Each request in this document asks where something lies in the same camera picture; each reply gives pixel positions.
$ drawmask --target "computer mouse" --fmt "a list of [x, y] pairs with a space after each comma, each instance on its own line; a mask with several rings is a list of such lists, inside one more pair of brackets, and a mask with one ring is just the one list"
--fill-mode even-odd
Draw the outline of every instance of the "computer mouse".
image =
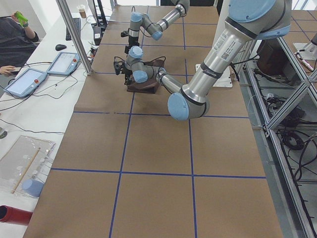
[[55, 46], [55, 50], [61, 51], [63, 49], [66, 49], [66, 47], [67, 47], [66, 45], [58, 44]]

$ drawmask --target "cup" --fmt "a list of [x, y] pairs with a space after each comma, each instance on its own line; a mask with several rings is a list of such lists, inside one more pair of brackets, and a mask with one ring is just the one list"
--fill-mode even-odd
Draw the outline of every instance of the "cup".
[[0, 206], [0, 222], [27, 226], [33, 212], [24, 211], [15, 207]]
[[81, 18], [86, 18], [86, 17], [87, 17], [87, 16], [86, 16], [85, 8], [86, 8], [86, 7], [85, 7], [85, 5], [83, 5], [83, 4], [80, 4], [80, 5], [77, 6], [77, 10], [78, 10], [78, 12], [79, 12]]
[[39, 197], [42, 192], [43, 186], [44, 183], [40, 181], [27, 179], [23, 182], [22, 189], [33, 197]]

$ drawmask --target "blue joint cap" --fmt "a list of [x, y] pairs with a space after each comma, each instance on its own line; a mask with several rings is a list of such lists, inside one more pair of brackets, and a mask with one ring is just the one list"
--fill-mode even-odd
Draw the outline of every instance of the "blue joint cap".
[[275, 39], [278, 37], [285, 36], [291, 29], [291, 25], [285, 26], [283, 28], [279, 28], [273, 31], [268, 31], [264, 33], [260, 33], [256, 40], [268, 40], [268, 39]]
[[255, 21], [267, 14], [276, 0], [230, 0], [229, 17], [239, 23]]
[[140, 59], [143, 57], [143, 50], [138, 46], [132, 46], [129, 55], [135, 59]]
[[148, 80], [148, 75], [144, 71], [137, 70], [133, 72], [134, 80], [137, 83], [144, 83]]
[[133, 12], [131, 14], [131, 21], [133, 22], [139, 22], [142, 21], [142, 14], [138, 12]]
[[173, 93], [169, 96], [168, 111], [176, 120], [187, 120], [189, 117], [189, 107], [186, 99], [180, 93]]
[[157, 31], [152, 35], [152, 38], [158, 41], [162, 36], [163, 36], [163, 33], [161, 31]]

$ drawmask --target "wooden stick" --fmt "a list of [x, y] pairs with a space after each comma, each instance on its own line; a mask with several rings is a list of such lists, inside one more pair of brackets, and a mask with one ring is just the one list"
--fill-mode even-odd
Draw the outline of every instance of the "wooden stick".
[[35, 160], [35, 158], [37, 157], [39, 151], [40, 151], [40, 147], [37, 149], [37, 151], [35, 152], [33, 158], [30, 160], [28, 166], [25, 168], [25, 170], [23, 171], [23, 174], [21, 175], [21, 178], [19, 179], [19, 181], [17, 182], [17, 184], [14, 186], [14, 188], [12, 189], [11, 193], [14, 194], [14, 192], [16, 191], [16, 189], [19, 187], [22, 179], [24, 178], [24, 176], [26, 175], [26, 173], [28, 172], [29, 168], [31, 167], [31, 164], [33, 163], [33, 161]]

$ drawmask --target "white desk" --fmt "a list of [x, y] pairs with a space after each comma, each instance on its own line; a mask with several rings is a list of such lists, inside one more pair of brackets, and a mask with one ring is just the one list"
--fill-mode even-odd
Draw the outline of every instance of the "white desk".
[[[79, 14], [74, 14], [73, 17], [79, 17]], [[81, 19], [81, 39], [88, 53], [93, 42], [93, 30], [89, 23], [85, 24], [86, 20]], [[72, 41], [65, 40], [66, 26], [63, 19], [60, 17], [52, 29], [47, 33], [45, 38], [41, 41], [39, 46], [36, 48], [34, 53], [31, 55], [27, 63], [34, 62], [52, 62], [57, 56], [58, 52], [55, 50], [57, 44], [67, 45], [64, 52], [76, 52], [76, 49]], [[44, 65], [32, 65], [32, 68], [46, 71], [49, 64]], [[33, 130], [33, 131], [60, 131], [65, 132], [67, 125], [69, 123], [70, 117], [73, 112], [75, 103], [78, 100], [82, 87], [86, 79], [86, 73], [84, 67], [80, 65], [78, 69], [72, 74], [78, 82], [66, 91], [66, 93], [59, 99], [53, 99], [49, 96], [34, 97], [31, 96], [25, 102], [20, 105], [0, 112], [0, 118], [9, 123], [13, 123], [22, 127], [23, 129]], [[38, 95], [49, 94], [53, 97], [59, 97], [66, 88], [73, 85], [76, 79], [72, 77], [66, 78], [61, 83], [58, 83], [64, 77], [59, 76], [49, 76], [36, 90], [35, 93], [42, 91], [43, 89], [57, 84], [57, 86], [51, 87]], [[16, 99], [12, 101], [2, 102], [4, 100], [12, 99], [12, 97], [5, 93], [0, 98], [0, 110], [9, 108], [21, 102], [21, 99]], [[52, 153], [51, 158], [54, 158], [57, 150], [60, 146], [63, 134], [53, 134], [53, 133], [32, 133], [24, 132], [13, 125], [9, 125], [0, 121], [0, 127], [4, 128], [8, 135], [4, 139], [0, 140], [0, 158], [2, 158], [6, 152], [11, 148], [14, 142], [21, 135], [36, 137], [40, 139], [50, 140], [56, 143]], [[0, 188], [0, 201], [1, 205], [8, 205], [17, 207], [24, 210], [32, 211], [34, 210], [37, 199], [16, 196], [13, 194], [8, 194], [1, 191]], [[26, 226], [18, 226], [6, 223], [0, 223], [0, 237], [6, 238], [19, 238], [23, 237], [26, 230]]]

